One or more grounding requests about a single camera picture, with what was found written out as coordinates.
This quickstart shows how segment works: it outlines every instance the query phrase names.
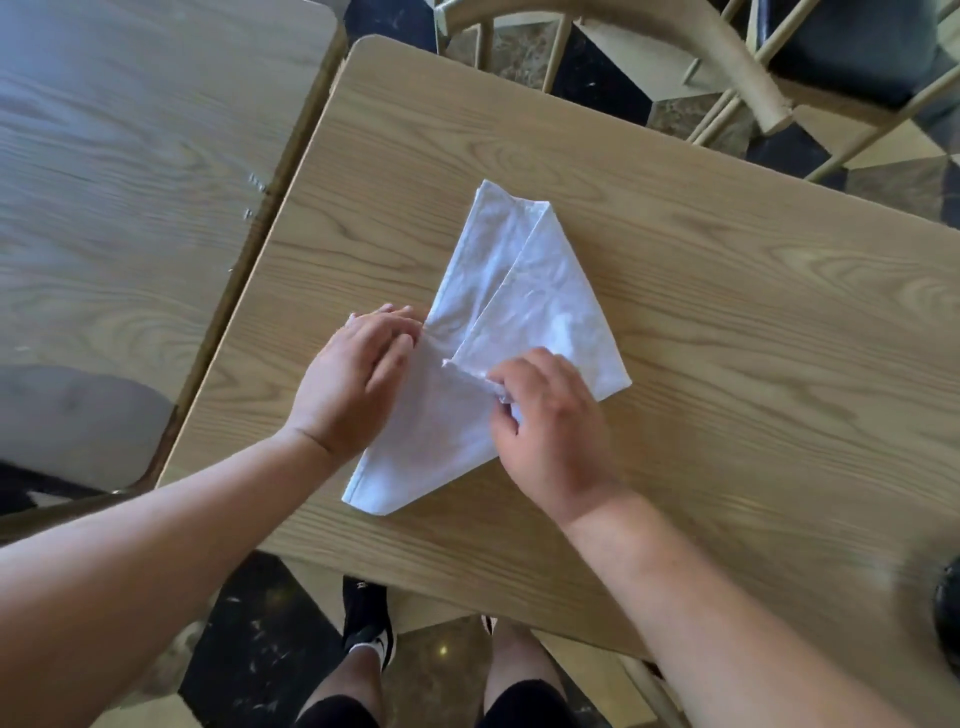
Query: forearm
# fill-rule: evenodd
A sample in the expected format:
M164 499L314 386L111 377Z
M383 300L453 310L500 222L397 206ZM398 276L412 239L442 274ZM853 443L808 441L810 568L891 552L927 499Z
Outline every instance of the forearm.
M643 497L566 528L698 728L907 723L736 587Z
M0 550L12 723L91 722L334 467L284 435Z

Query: shoe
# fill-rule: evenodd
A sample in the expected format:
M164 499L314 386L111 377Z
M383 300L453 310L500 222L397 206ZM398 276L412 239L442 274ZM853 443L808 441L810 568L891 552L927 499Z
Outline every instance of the shoe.
M361 645L380 657L380 669L394 659L394 626L387 611L387 588L369 581L344 577L344 651Z

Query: napkin fold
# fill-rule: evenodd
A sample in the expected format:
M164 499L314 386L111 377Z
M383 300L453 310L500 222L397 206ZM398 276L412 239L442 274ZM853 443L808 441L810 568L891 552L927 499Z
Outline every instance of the napkin fold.
M486 373L504 359L561 353L598 400L631 384L552 206L492 182L477 190L423 332L394 411L344 492L367 513L392 513L496 457L488 422L505 393Z

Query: wood grain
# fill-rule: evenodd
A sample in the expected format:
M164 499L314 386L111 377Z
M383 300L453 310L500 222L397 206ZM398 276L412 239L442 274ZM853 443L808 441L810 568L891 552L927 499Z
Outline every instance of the wood grain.
M383 38L351 52L165 479L274 432L351 310L430 304L484 178L556 206L635 383L603 405L630 481L951 724L929 606L960 552L960 233ZM387 518L339 501L348 475L264 547L641 652L498 463Z
M343 46L329 9L305 0L4 6L0 367L57 365L166 398L134 478L231 272L264 237L315 82ZM83 416L121 404L107 398ZM108 472L95 481L63 449L0 457L96 487L130 485L129 469L109 472L111 442L101 447Z

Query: marble floor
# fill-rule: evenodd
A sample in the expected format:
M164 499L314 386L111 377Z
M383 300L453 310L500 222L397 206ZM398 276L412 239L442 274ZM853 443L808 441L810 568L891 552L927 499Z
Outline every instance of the marble floor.
M328 4L344 21L351 40L377 33L435 50L432 13L423 0ZM492 71L539 87L556 28L556 19L543 13L499 23ZM960 59L960 13L942 23L940 33L938 63L945 70ZM448 55L470 62L474 44L473 33L462 34L454 38ZM686 136L725 88L708 67L689 85L682 84L689 63L687 54L671 46L602 24L578 24L553 93L661 133ZM801 107L796 123L761 137L744 112L712 146L802 177L862 129L862 124L835 114ZM960 229L958 162L960 112L941 105L901 125L823 184ZM34 501L22 498L16 509L32 507ZM252 554L220 591L179 692L109 712L98 728L289 725L306 696L340 659L339 594L340 574ZM488 638L477 617L405 594L392 595L392 612L399 638L396 661L385 676L390 725L472 725L490 659ZM564 670L582 725L654 724L655 717L614 655L549 635L540 638ZM169 685L169 691L176 684Z

